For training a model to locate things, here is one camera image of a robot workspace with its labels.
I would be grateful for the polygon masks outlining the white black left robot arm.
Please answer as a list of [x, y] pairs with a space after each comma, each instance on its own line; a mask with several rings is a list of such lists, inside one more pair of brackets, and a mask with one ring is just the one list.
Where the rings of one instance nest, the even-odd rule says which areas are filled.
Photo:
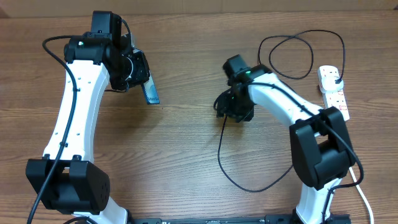
[[69, 35], [64, 56], [65, 89], [52, 137], [40, 159], [30, 159], [25, 174], [39, 204], [70, 215], [73, 223], [132, 223], [130, 211], [110, 196], [110, 179], [95, 165], [94, 135], [102, 97], [135, 86], [146, 102], [159, 103], [146, 56], [134, 45], [127, 22], [110, 11], [94, 11], [91, 29]]

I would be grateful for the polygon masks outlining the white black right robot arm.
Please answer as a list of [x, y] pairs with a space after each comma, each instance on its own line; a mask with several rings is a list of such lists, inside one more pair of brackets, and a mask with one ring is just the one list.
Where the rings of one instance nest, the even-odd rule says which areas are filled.
[[266, 215], [265, 223], [351, 223], [348, 214], [330, 212], [338, 189], [363, 180], [342, 184], [349, 168], [364, 172], [341, 111], [303, 99], [265, 65], [250, 67], [240, 55], [227, 59], [223, 70], [229, 89], [215, 100], [217, 117], [250, 121], [260, 105], [289, 129], [292, 167], [303, 183], [300, 201], [290, 214]]

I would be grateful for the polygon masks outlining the blue Galaxy smartphone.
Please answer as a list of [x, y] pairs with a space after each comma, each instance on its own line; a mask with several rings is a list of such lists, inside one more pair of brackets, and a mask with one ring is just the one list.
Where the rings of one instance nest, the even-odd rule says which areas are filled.
[[158, 105], [160, 103], [159, 95], [151, 76], [141, 87], [148, 105]]

